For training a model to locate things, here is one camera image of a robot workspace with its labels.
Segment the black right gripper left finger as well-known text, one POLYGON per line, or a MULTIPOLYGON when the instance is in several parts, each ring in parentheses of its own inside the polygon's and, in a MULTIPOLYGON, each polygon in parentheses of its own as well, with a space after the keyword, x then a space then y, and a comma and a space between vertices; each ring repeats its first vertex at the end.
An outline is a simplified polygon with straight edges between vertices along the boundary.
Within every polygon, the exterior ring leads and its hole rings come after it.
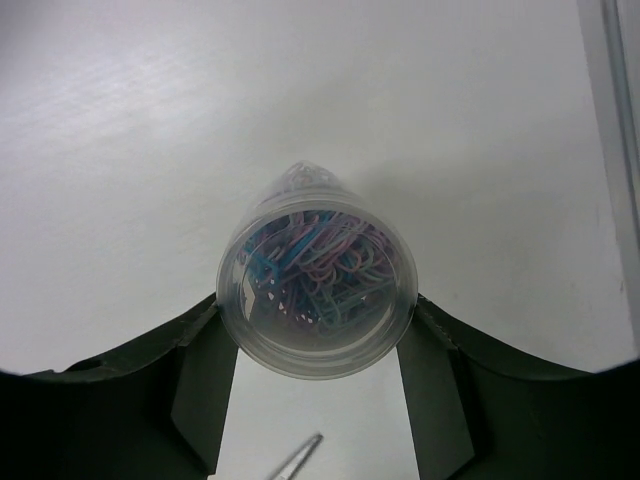
POLYGON ((62 372, 3 372, 2 478, 208 478, 237 353, 210 295, 62 372))

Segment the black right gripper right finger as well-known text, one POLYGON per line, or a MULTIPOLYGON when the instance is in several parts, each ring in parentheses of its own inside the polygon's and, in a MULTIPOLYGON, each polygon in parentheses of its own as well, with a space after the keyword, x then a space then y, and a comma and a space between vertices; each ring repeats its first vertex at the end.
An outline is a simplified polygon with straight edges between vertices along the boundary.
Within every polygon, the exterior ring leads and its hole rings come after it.
POLYGON ((588 373, 420 298, 398 348, 423 479, 635 479, 639 364, 588 373))

